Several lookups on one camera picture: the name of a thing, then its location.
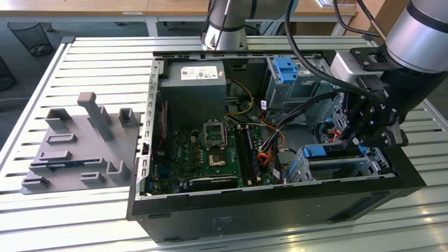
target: ram slot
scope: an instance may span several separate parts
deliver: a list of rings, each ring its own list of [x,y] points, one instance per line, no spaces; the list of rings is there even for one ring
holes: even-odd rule
[[[250,171],[252,171],[250,173],[252,183],[258,184],[258,182],[261,181],[261,177],[260,177],[260,168],[258,168],[258,160],[257,160],[257,150],[252,142],[252,134],[250,134],[249,128],[245,129],[245,135],[246,135],[246,142],[249,145],[248,157],[250,161],[249,164],[250,164]]]
[[[250,132],[241,127],[234,128],[236,151],[238,155],[242,184],[253,186],[260,181],[257,152],[250,140]]]

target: green circuit board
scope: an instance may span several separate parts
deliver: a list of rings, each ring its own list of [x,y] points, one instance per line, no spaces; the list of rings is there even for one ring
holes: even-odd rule
[[[214,141],[220,139],[220,128],[206,130],[206,137]],[[261,131],[250,128],[252,142],[261,145]],[[178,182],[190,178],[205,176],[236,176],[237,186],[244,187],[238,163],[238,152],[234,141],[234,128],[224,128],[225,145],[221,147],[205,147],[204,130],[174,131],[172,138],[172,162],[169,169],[158,168],[157,176],[162,174],[161,182],[156,182],[158,194],[177,193]],[[272,174],[261,174],[260,185],[272,182]]]

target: gray base plate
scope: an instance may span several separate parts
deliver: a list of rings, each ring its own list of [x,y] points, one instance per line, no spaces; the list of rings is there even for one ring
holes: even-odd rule
[[[58,143],[49,145],[46,142],[48,137],[57,135],[49,128],[46,130],[45,138],[40,145],[37,156],[33,162],[41,162],[37,157],[40,157],[42,152],[69,151],[72,154],[69,160],[102,158],[106,162],[112,162],[114,167],[120,167],[120,162],[122,160],[125,166],[128,167],[126,169],[130,169],[134,162],[138,123],[136,127],[124,128],[121,127],[118,121],[118,114],[109,114],[109,117],[109,128],[114,136],[113,140],[104,142],[97,130],[92,127],[88,121],[88,115],[74,115],[72,116],[72,120],[64,121],[64,124],[69,130],[69,132],[65,133],[73,133],[77,141],[73,143]],[[140,122],[138,113],[134,113],[134,117],[137,122]],[[29,171],[25,180],[42,176],[49,181],[49,186],[33,188],[32,190],[21,187],[20,193],[52,193],[129,185],[129,179],[122,181],[112,181],[109,175],[105,173],[105,170],[105,166],[93,168],[80,166],[56,168],[53,171],[40,172],[38,174],[34,174],[32,171]],[[101,176],[104,177],[104,182],[93,183],[86,186],[80,180],[81,173],[85,172],[100,172]]]

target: motherboard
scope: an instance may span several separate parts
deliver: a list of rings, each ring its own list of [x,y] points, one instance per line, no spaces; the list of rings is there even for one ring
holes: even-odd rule
[[[256,159],[261,144],[257,126],[229,127],[210,121],[200,129],[174,131],[170,157],[154,167],[152,194],[270,184],[272,173]]]

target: aluminum slats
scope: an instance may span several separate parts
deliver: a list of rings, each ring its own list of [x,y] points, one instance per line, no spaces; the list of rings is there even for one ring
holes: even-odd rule
[[[360,38],[305,37],[302,49],[365,46]],[[285,38],[250,38],[250,49],[289,49]],[[156,244],[136,222],[124,220],[128,187],[21,195],[20,182],[48,127],[49,108],[85,114],[76,106],[78,92],[94,91],[109,113],[121,107],[145,110],[152,51],[201,50],[198,39],[77,38],[58,50],[38,99],[24,111],[25,124],[10,136],[0,170],[1,251],[393,251],[442,249],[448,243],[448,134],[422,104],[409,113],[404,148],[428,187],[388,202],[353,222],[297,227],[185,243]]]

